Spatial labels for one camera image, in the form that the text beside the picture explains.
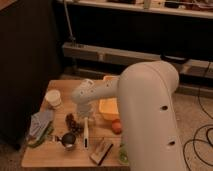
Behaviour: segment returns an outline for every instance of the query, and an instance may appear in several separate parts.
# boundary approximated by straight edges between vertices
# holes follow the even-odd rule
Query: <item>black cable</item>
[[[206,67],[206,69],[205,69],[205,71],[204,71],[204,73],[203,73],[203,78],[206,77],[206,74],[207,74],[207,72],[208,72],[208,70],[209,70],[209,68],[210,68],[210,65],[211,65],[211,62],[209,62],[208,66]],[[198,94],[197,94],[198,103],[199,103],[199,105],[200,105],[202,111],[203,111],[209,118],[213,119],[213,116],[212,116],[211,114],[209,114],[209,113],[206,111],[206,109],[203,107],[203,105],[202,105],[202,103],[201,103],[200,92],[201,92],[201,85],[200,85],[199,88],[198,88]],[[202,139],[197,139],[197,138],[196,138],[196,137],[197,137],[197,134],[200,132],[201,129],[206,128],[206,127],[211,127],[211,128],[208,128],[207,131],[206,131],[206,139],[207,139],[207,141],[202,140]],[[189,167],[189,164],[188,164],[188,162],[187,162],[185,150],[186,150],[186,146],[187,146],[190,142],[193,143],[193,150],[194,150],[194,152],[195,152],[195,155],[198,157],[198,159],[199,159],[200,161],[202,161],[203,163],[205,163],[206,165],[208,165],[208,166],[210,166],[210,167],[213,167],[213,163],[210,163],[210,162],[208,162],[208,161],[205,161],[205,160],[200,156],[200,154],[197,152],[196,145],[195,145],[195,142],[202,142],[202,143],[208,144],[209,146],[213,147],[213,142],[212,142],[212,140],[211,140],[210,137],[209,137],[210,131],[213,131],[213,124],[204,125],[204,126],[198,128],[198,129],[195,131],[195,134],[194,134],[194,136],[193,136],[193,139],[188,140],[188,141],[184,144],[184,146],[183,146],[183,156],[184,156],[184,161],[185,161],[186,166],[187,166],[187,168],[189,169],[189,171],[191,171],[191,168]]]
[[[213,131],[213,128],[209,128],[209,129],[206,131],[206,139],[207,139],[208,143],[213,147],[213,142],[211,141],[211,139],[210,139],[210,137],[209,137],[210,131]]]
[[[206,67],[204,73],[203,73],[203,78],[206,77],[206,74],[207,72],[209,71],[209,68],[210,68],[210,65],[211,65],[211,62],[209,62],[208,66]],[[201,91],[201,85],[199,86],[198,88],[198,93],[197,93],[197,98],[198,98],[198,103],[202,109],[202,111],[211,119],[213,119],[213,116],[211,114],[209,114],[206,109],[203,107],[202,103],[201,103],[201,99],[200,99],[200,91]]]
[[[187,159],[186,159],[186,146],[187,146],[190,142],[193,143],[193,150],[194,150],[194,152],[195,152],[195,155],[198,157],[198,159],[199,159],[200,161],[202,161],[203,163],[205,163],[206,165],[208,165],[208,166],[210,166],[210,167],[213,167],[213,163],[210,163],[210,162],[208,162],[208,161],[205,161],[205,160],[200,156],[200,154],[197,152],[197,149],[196,149],[196,146],[195,146],[195,142],[202,142],[202,143],[208,144],[209,146],[213,147],[213,146],[209,143],[209,141],[212,142],[212,141],[210,140],[210,138],[209,138],[209,141],[208,141],[208,140],[205,141],[205,140],[197,139],[197,138],[196,138],[196,137],[197,137],[197,134],[200,132],[200,130],[203,129],[203,128],[206,128],[206,127],[211,127],[211,128],[208,129],[209,131],[213,130],[213,124],[207,124],[207,125],[204,125],[204,126],[198,128],[198,129],[196,130],[194,136],[193,136],[193,139],[188,140],[188,141],[184,144],[184,146],[183,146],[183,157],[184,157],[184,161],[185,161],[186,166],[187,166],[187,168],[189,169],[189,171],[192,171],[192,170],[191,170],[191,168],[189,167],[189,164],[188,164]]]
[[[198,128],[198,129],[196,130],[195,134],[194,134],[193,139],[194,139],[194,140],[196,139],[197,134],[199,133],[199,131],[200,131],[201,129],[206,128],[206,127],[210,127],[210,126],[213,127],[213,124],[204,125],[204,126]],[[194,152],[195,152],[196,156],[198,157],[198,159],[199,159],[200,161],[202,161],[203,163],[205,163],[206,165],[208,165],[208,166],[210,166],[210,167],[213,167],[213,163],[209,163],[209,162],[205,161],[205,160],[198,154],[198,152],[197,152],[197,150],[196,150],[196,147],[195,147],[195,141],[193,141],[193,149],[194,149]]]
[[[191,170],[191,168],[189,167],[189,164],[188,164],[188,162],[187,162],[187,159],[186,159],[186,146],[190,143],[190,142],[193,142],[193,141],[199,141],[199,142],[203,142],[203,143],[207,143],[208,144],[208,142],[206,142],[206,141],[204,141],[204,140],[201,140],[201,139],[190,139],[190,140],[188,140],[185,144],[184,144],[184,146],[183,146],[183,157],[184,157],[184,161],[185,161],[185,163],[186,163],[186,166],[187,166],[187,168],[188,168],[188,170],[189,171],[192,171]]]

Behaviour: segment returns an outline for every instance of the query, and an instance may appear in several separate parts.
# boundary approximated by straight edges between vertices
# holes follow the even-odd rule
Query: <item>white cup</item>
[[[58,108],[61,104],[61,93],[58,90],[50,90],[45,95],[46,101],[54,108]]]

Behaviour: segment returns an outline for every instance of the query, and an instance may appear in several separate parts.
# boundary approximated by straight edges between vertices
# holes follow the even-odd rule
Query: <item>dark background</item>
[[[0,139],[19,147],[50,79],[62,71],[51,0],[19,0],[0,11]]]
[[[212,19],[79,5],[68,9],[77,43],[213,61]],[[63,5],[55,5],[55,11],[65,41]]]

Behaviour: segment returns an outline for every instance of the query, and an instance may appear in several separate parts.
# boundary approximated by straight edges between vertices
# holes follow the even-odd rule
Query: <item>food item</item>
[[[115,119],[114,121],[112,121],[112,131],[115,134],[120,134],[122,132],[120,119]]]
[[[119,149],[119,162],[122,165],[128,165],[129,164],[129,160],[128,160],[128,156],[127,156],[127,152],[125,150],[124,144],[120,145],[120,149]]]
[[[50,135],[52,132],[53,132],[53,125],[50,122],[47,128],[45,129],[45,131],[43,132],[43,134],[41,135],[41,137],[38,140],[37,139],[29,140],[27,145],[31,148],[35,148],[41,145],[45,141],[45,139],[48,137],[48,135]]]
[[[73,132],[75,135],[81,134],[84,130],[83,126],[74,120],[74,116],[72,113],[66,116],[66,124],[68,130]]]

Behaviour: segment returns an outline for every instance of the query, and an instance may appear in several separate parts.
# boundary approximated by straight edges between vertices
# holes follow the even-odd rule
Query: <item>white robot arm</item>
[[[186,171],[171,99],[178,82],[167,62],[137,63],[114,80],[77,88],[72,99],[86,104],[117,97],[131,171]]]

